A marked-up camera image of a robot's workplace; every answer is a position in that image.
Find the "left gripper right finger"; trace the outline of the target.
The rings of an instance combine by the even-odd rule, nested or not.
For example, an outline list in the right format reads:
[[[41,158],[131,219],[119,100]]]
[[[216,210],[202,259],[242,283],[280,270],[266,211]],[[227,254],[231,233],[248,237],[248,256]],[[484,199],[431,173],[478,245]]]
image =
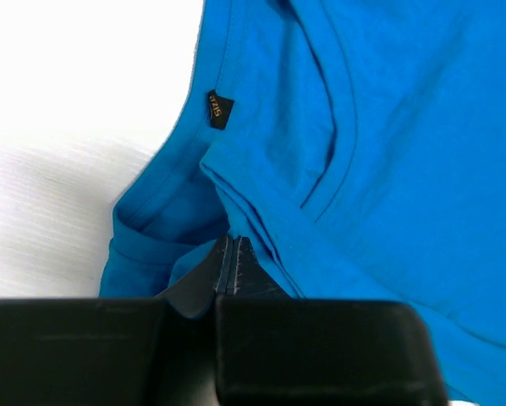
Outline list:
[[[424,322],[386,300],[291,299],[228,239],[215,302],[222,405],[444,405]]]

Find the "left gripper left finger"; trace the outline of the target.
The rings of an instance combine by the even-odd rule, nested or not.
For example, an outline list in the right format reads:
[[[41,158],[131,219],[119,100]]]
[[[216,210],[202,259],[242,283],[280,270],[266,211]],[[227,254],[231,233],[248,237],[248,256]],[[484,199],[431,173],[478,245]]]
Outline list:
[[[0,299],[0,405],[215,405],[221,237],[148,299]]]

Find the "blue polo t-shirt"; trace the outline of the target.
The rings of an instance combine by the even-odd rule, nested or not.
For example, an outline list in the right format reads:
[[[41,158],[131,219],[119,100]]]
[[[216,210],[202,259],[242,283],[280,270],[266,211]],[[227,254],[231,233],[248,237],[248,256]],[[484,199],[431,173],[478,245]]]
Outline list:
[[[294,297],[412,305],[449,396],[506,405],[506,1],[205,2],[100,294],[159,294],[224,234]]]

